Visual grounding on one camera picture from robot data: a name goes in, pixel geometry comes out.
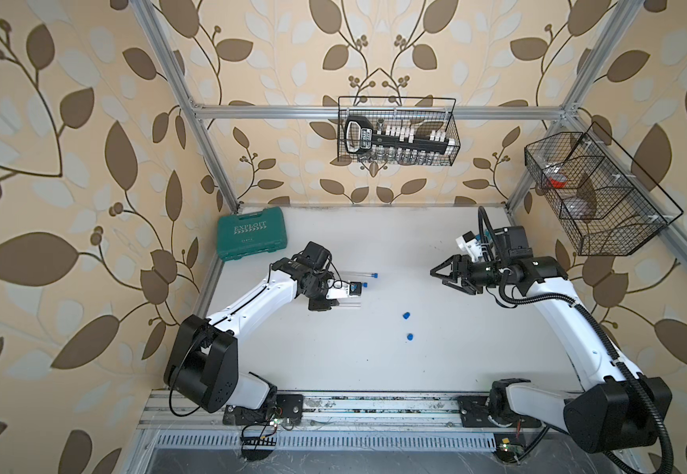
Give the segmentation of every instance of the white table surface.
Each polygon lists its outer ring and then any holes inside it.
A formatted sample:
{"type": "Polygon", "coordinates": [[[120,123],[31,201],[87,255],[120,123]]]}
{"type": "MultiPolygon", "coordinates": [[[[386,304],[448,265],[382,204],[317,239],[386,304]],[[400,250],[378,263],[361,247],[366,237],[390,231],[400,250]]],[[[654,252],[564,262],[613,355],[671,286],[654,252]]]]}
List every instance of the white table surface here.
{"type": "MultiPolygon", "coordinates": [[[[501,208],[487,211],[494,227],[509,224],[501,208]]],[[[538,310],[500,308],[488,293],[471,297],[429,275],[459,252],[459,235],[477,232],[476,208],[282,212],[288,247],[227,261],[209,314],[253,288],[270,263],[309,241],[328,248],[338,270],[375,271],[379,278],[363,279],[368,287],[358,309],[310,312],[303,296],[285,305],[241,341],[241,372],[255,372],[281,390],[488,391],[494,380],[511,377],[581,390],[538,310]]]]}

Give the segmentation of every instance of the wire basket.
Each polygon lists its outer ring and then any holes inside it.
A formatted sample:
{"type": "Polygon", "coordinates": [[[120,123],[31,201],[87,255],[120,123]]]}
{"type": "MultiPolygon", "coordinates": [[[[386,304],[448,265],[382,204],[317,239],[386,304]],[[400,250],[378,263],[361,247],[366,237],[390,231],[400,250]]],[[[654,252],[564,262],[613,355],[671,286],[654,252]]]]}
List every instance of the wire basket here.
{"type": "Polygon", "coordinates": [[[608,132],[561,132],[525,147],[525,166],[582,256],[627,256],[683,214],[678,203],[608,132]],[[607,145],[630,164],[624,172],[607,145]],[[670,211],[654,204],[665,201],[670,211]]]}
{"type": "Polygon", "coordinates": [[[459,154],[456,100],[402,97],[338,98],[338,157],[362,163],[452,166],[459,154]]]}

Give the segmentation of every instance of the wire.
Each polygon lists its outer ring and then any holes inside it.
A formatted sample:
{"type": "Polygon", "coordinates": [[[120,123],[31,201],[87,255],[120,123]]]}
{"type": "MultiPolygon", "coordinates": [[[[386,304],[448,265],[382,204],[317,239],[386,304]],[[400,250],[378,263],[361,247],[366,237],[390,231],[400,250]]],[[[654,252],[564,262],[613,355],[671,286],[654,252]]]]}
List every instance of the wire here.
{"type": "Polygon", "coordinates": [[[333,270],[336,271],[336,275],[338,275],[338,279],[333,281],[333,288],[336,288],[337,290],[343,288],[344,283],[348,283],[348,281],[341,280],[341,274],[338,272],[338,269],[336,266],[333,264],[333,257],[330,257],[330,264],[333,266],[333,270]]]}
{"type": "Polygon", "coordinates": [[[178,365],[177,372],[175,372],[174,375],[174,380],[172,380],[172,382],[169,384],[169,411],[172,412],[173,415],[178,416],[180,418],[190,416],[193,413],[197,412],[199,408],[201,408],[200,406],[197,406],[194,411],[190,411],[184,414],[176,412],[175,409],[172,408],[172,391],[175,388],[175,384],[177,384],[177,378],[180,376],[180,371],[183,370],[183,366],[186,365],[186,359],[188,358],[188,355],[196,346],[200,345],[201,342],[204,341],[204,339],[206,339],[206,332],[203,329],[201,329],[199,334],[193,339],[191,346],[186,351],[186,355],[183,356],[183,361],[180,363],[180,365],[178,365]]]}
{"type": "Polygon", "coordinates": [[[538,444],[544,440],[544,436],[546,436],[547,432],[549,432],[549,426],[544,424],[544,428],[538,431],[536,437],[533,438],[533,441],[531,441],[531,443],[528,444],[525,450],[522,451],[522,454],[520,454],[519,456],[515,456],[515,459],[518,463],[527,458],[528,454],[530,454],[535,449],[535,447],[538,446],[538,444]]]}
{"type": "MultiPolygon", "coordinates": [[[[538,303],[540,301],[545,301],[547,299],[560,299],[564,302],[566,302],[568,305],[571,307],[575,308],[576,311],[581,313],[581,315],[585,318],[585,320],[588,322],[588,324],[594,329],[594,332],[596,333],[596,336],[599,337],[601,340],[601,343],[604,346],[604,349],[606,349],[606,352],[610,355],[612,360],[614,361],[615,367],[620,371],[620,373],[623,374],[623,378],[627,381],[627,383],[630,385],[631,389],[638,395],[639,400],[641,401],[641,404],[643,405],[644,409],[648,412],[649,416],[652,418],[652,421],[654,423],[654,428],[657,430],[657,438],[660,441],[660,450],[662,452],[662,458],[660,461],[660,466],[657,468],[656,471],[654,471],[653,474],[671,474],[673,470],[673,454],[672,454],[672,443],[670,441],[670,435],[667,432],[667,427],[665,426],[664,419],[662,418],[662,415],[660,414],[660,411],[657,409],[657,406],[652,402],[652,399],[649,397],[649,394],[646,393],[646,390],[644,389],[644,386],[639,383],[639,381],[636,379],[636,377],[633,375],[633,373],[628,369],[628,366],[625,365],[625,363],[619,361],[619,353],[617,352],[617,349],[615,349],[614,344],[612,343],[612,340],[609,338],[609,336],[606,335],[604,330],[601,328],[599,323],[594,319],[594,317],[588,312],[587,309],[581,304],[576,304],[576,300],[573,297],[570,297],[566,294],[561,294],[561,293],[545,293],[545,294],[540,294],[534,297],[528,297],[528,298],[511,298],[506,295],[504,292],[504,287],[506,285],[507,280],[509,279],[510,271],[509,269],[504,270],[502,277],[501,277],[501,284],[499,287],[499,296],[501,299],[503,299],[506,303],[510,304],[530,304],[530,303],[538,303]]],[[[612,461],[618,468],[622,469],[624,472],[627,472],[628,474],[643,474],[640,471],[637,471],[628,464],[624,463],[623,460],[619,459],[613,452],[611,451],[606,451],[604,455],[612,461]]]]}

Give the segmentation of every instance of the black cable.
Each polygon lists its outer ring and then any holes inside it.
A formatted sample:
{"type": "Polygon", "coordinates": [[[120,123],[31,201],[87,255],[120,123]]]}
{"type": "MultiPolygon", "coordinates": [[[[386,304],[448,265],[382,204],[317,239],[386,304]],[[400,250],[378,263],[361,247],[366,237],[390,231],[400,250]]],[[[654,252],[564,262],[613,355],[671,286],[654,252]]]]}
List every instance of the black cable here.
{"type": "Polygon", "coordinates": [[[339,290],[340,288],[343,288],[344,283],[348,283],[348,281],[341,280],[341,274],[338,272],[338,269],[336,268],[335,264],[333,264],[333,257],[330,257],[330,264],[333,266],[333,270],[336,271],[336,275],[338,275],[337,280],[333,280],[333,288],[336,288],[339,290]]]}
{"type": "Polygon", "coordinates": [[[170,378],[170,383],[169,383],[169,411],[172,412],[173,415],[179,416],[180,418],[192,415],[193,413],[197,412],[199,408],[201,408],[201,407],[197,406],[194,411],[190,411],[190,412],[187,412],[185,414],[176,412],[175,409],[172,408],[172,391],[175,388],[175,384],[177,384],[177,378],[178,378],[178,376],[180,376],[180,371],[183,370],[183,366],[186,365],[186,359],[188,358],[188,355],[191,353],[191,351],[196,346],[200,345],[204,341],[204,339],[206,339],[206,332],[203,329],[201,329],[201,332],[193,339],[191,346],[186,351],[186,355],[183,356],[183,361],[180,363],[180,365],[178,365],[177,371],[175,372],[175,375],[173,377],[174,380],[172,378],[170,378]]]}
{"type": "MultiPolygon", "coordinates": [[[[616,361],[619,358],[619,354],[614,344],[612,343],[612,340],[609,338],[609,336],[606,335],[606,333],[601,328],[599,323],[588,312],[588,310],[585,309],[583,305],[576,304],[576,300],[574,298],[561,293],[545,293],[537,295],[535,297],[527,298],[510,298],[506,295],[506,292],[504,291],[504,288],[506,287],[506,282],[509,279],[509,275],[510,271],[504,270],[499,287],[499,296],[501,297],[501,299],[510,304],[530,304],[545,301],[547,299],[560,299],[566,302],[571,307],[575,308],[576,311],[581,313],[581,315],[586,319],[586,321],[588,321],[588,324],[594,329],[596,336],[599,337],[601,343],[604,346],[604,349],[606,349],[606,352],[610,355],[612,360],[616,361]]],[[[623,374],[623,378],[627,381],[630,387],[638,394],[638,398],[644,406],[644,409],[646,409],[646,411],[649,413],[649,416],[652,418],[654,427],[657,430],[657,438],[660,441],[660,450],[662,452],[662,458],[660,461],[660,466],[657,468],[656,471],[653,472],[653,474],[672,474],[674,462],[674,458],[672,455],[672,443],[670,442],[670,435],[667,432],[667,427],[665,426],[665,422],[660,414],[660,411],[657,409],[657,406],[652,402],[652,399],[649,397],[649,394],[646,393],[646,391],[644,390],[644,386],[638,382],[638,380],[630,371],[630,369],[628,369],[628,366],[620,361],[614,362],[614,364],[615,367],[617,367],[617,369],[620,371],[620,373],[623,374]]],[[[631,468],[631,466],[629,466],[628,464],[624,463],[623,460],[620,460],[611,451],[604,452],[604,455],[610,461],[612,461],[618,468],[622,469],[624,472],[627,472],[628,474],[643,474],[642,472],[637,471],[631,468]]]]}
{"type": "MultiPolygon", "coordinates": [[[[501,247],[499,243],[499,237],[497,237],[496,232],[493,231],[493,227],[490,224],[490,220],[488,219],[488,213],[485,212],[485,209],[481,205],[478,207],[478,220],[480,222],[484,222],[486,227],[488,228],[488,232],[490,233],[490,238],[493,241],[493,248],[496,250],[496,252],[500,253],[500,259],[501,259],[501,266],[507,267],[509,266],[509,256],[504,252],[504,249],[501,247]]],[[[482,229],[482,224],[481,224],[481,236],[483,236],[483,241],[487,242],[487,239],[485,237],[485,233],[483,232],[482,229]]],[[[493,252],[490,252],[491,258],[493,260],[496,260],[496,258],[493,255],[493,252]]]]}
{"type": "Polygon", "coordinates": [[[533,441],[531,441],[531,443],[525,447],[525,450],[522,451],[522,454],[520,454],[519,456],[515,456],[515,459],[518,463],[527,458],[528,454],[530,454],[535,449],[535,447],[538,446],[538,444],[544,440],[544,436],[546,436],[547,432],[549,432],[549,426],[545,425],[542,430],[538,431],[538,434],[535,438],[533,438],[533,441]]]}

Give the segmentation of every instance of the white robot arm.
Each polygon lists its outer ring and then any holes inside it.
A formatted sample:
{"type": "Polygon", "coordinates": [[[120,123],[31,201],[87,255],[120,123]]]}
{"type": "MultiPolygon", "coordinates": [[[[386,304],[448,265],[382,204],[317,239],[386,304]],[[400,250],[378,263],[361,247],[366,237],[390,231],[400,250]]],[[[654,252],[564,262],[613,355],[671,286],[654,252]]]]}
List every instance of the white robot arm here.
{"type": "Polygon", "coordinates": [[[190,316],[177,332],[164,382],[207,412],[223,405],[256,410],[270,384],[238,372],[238,348],[273,312],[303,294],[311,311],[361,295],[362,283],[334,278],[330,252],[310,242],[291,259],[273,263],[267,277],[222,311],[206,319],[190,316]]]}
{"type": "Polygon", "coordinates": [[[670,474],[672,446],[663,422],[672,399],[667,385],[661,378],[646,377],[625,357],[585,309],[557,260],[533,256],[522,227],[494,230],[482,207],[478,226],[477,238],[469,232],[457,239],[467,255],[452,256],[431,275],[467,294],[499,288],[506,303],[534,305],[562,342],[583,387],[581,393],[570,393],[522,378],[496,381],[488,399],[490,418],[508,425],[519,416],[534,417],[546,429],[570,434],[586,452],[604,452],[626,472],[636,471],[611,451],[651,446],[659,439],[662,463],[657,472],[670,474]],[[447,267],[448,275],[438,273],[447,267]],[[507,285],[525,297],[507,296],[507,285]]]}

